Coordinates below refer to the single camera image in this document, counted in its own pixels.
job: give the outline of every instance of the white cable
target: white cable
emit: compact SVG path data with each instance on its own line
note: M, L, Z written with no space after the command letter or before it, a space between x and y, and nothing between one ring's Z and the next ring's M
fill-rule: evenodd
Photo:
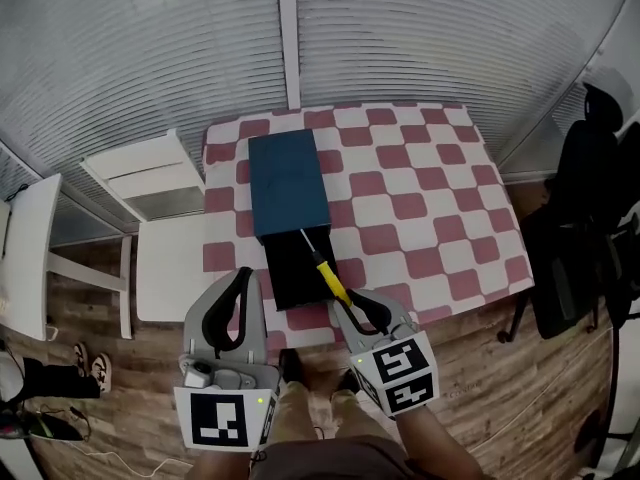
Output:
M578 359L580 359L580 356L582 356L582 354L584 354L589 347L591 347L591 345L593 345L596 341L598 341L600 338L602 338L602 336L604 336L605 334L607 334L610 330L612 329L612 327L609 327L607 329L605 329L604 331L602 331L600 334L598 334L598 336L596 336L589 344L587 344L585 347L583 347L583 349L576 354L576 357L567 365L565 366L560 373L558 373L558 375L556 375L551 382L549 382L549 384L547 384L547 387L544 388L542 390L542 392L535 397L529 404L527 404L527 406L522 409L522 411L520 411L509 423L507 423L504 427L502 427L500 430L498 430L495 434L493 434L489 439L487 439L486 441L483 441L482 443L480 443L479 445L471 448L471 450L469 450L469 453L473 453L476 450L479 450L480 448L482 448L483 446L489 444L491 441L493 441L496 437L498 437L500 434L502 434L505 430L507 430L507 428L509 428L511 425L513 425L513 423L515 423L515 421L520 418L520 416L522 416L525 412L527 412L527 410L529 410L529 408L535 404L538 400L540 400L540 398L542 397L542 395L544 395L547 391L549 391L549 389L551 389L551 387L555 384L555 382L562 377L562 375L564 375L564 373L571 368Z
M122 457L120 457L120 455L118 455L116 452L85 452L82 448L80 448L79 446L76 446L75 444L73 444L70 441L65 441L65 443L67 443L68 445L73 446L76 450L80 450L82 453L84 453L87 456L99 456L99 455L115 455L118 460L120 462L122 462L124 464L124 466L131 471L134 475L139 476L140 478L153 478L155 476L155 474L158 472L158 470L164 466L167 462L177 462L178 464L184 464L185 466L193 466L193 464L189 464L188 462L185 462L183 460L179 460L179 459L173 459L171 457L164 459L160 465L153 470L153 472L150 475L143 475L142 473L138 473L137 471L134 471L133 469L131 469L129 467L129 465L122 459Z

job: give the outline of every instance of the wooden floor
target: wooden floor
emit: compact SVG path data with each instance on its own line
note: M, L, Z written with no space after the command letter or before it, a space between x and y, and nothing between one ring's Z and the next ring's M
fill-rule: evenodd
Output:
M530 211L539 190L522 187L513 194L518 213ZM117 273L118 243L60 249L59 254L94 268ZM46 363L71 361L73 343L83 340L90 354L107 352L114 366L113 391L100 400L35 399L37 409L70 405L91 422L86 452L115 451L135 470L149 474L166 457L193 462L177 424L172 388L179 382L177 358L182 326L142 324L134 319L134 340L119 338L116 296L51 275L50 316L60 328L53 343L37 342L8 332L14 352ZM135 296L132 299L135 311ZM441 398L431 408L449 431L497 478L571 478L585 463L574 455L573 442L583 420L595 409L604 413L609 391L609 321L601 311L600 328L586 333L587 321L552 340L537 334L527 311L520 334L500 344L496 333L510 321L513 299L457 315L428 327L440 369ZM327 437L334 429L328 402L346 366L342 347L301 350L318 394L311 412ZM393 423L362 395L363 405L397 435ZM81 431L84 427L75 423ZM34 440L34 448L50 479L136 478L113 456L88 457L64 443ZM154 478L183 478L187 466L165 465Z

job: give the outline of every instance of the human arm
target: human arm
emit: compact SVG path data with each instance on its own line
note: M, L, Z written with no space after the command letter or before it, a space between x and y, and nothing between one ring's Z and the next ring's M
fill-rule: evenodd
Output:
M247 480L250 453L205 451L196 459L185 480Z
M421 470L446 480L486 478L476 460L427 406L398 414L396 423L409 457Z

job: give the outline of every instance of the black office chair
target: black office chair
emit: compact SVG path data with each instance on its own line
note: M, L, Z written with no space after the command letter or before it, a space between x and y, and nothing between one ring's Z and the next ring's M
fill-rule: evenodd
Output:
M535 286L519 294L510 331L498 333L502 343L513 341L529 299L538 331L547 339L589 312L594 321L588 331L597 328L601 293L620 327L640 295L637 220L617 227L640 199L631 179L640 160L640 125L618 144L619 105L600 89L585 87L585 120L567 133L549 203L520 224Z

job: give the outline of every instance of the black shoe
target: black shoe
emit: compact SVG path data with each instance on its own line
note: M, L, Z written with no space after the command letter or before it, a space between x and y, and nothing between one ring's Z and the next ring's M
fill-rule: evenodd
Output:
M338 387L336 388L336 391L342 391L343 389L348 389L354 395L360 391L358 379L356 379L355 374L351 370L347 370L347 373L344 374L342 380L340 380L340 384L338 384Z
M280 351L280 374L285 382L300 382L305 387L304 370L298 352L293 348L284 348Z

